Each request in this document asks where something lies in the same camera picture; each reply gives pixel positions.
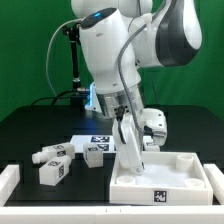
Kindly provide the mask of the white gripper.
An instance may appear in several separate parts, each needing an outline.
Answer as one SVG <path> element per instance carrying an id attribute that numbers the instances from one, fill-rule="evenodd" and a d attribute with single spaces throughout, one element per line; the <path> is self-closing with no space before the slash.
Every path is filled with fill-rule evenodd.
<path id="1" fill-rule="evenodd" d="M 144 170 L 143 136 L 147 135 L 144 132 L 144 125 L 148 119 L 165 115 L 161 110 L 146 108 L 137 114 L 137 123 L 134 123 L 133 115 L 127 113 L 125 108 L 118 108 L 115 115 L 112 135 L 118 161 L 123 169 L 140 175 Z"/>

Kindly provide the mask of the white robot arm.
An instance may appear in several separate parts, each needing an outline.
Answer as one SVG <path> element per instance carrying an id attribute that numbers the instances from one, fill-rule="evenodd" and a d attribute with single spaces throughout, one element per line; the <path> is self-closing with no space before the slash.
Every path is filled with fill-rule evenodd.
<path id="1" fill-rule="evenodd" d="M 71 0 L 101 112 L 114 120 L 120 165 L 136 174 L 144 170 L 144 132 L 158 145 L 167 137 L 143 105 L 138 70 L 184 66 L 202 43 L 194 0 L 163 0 L 156 11 L 152 6 L 153 0 Z"/>

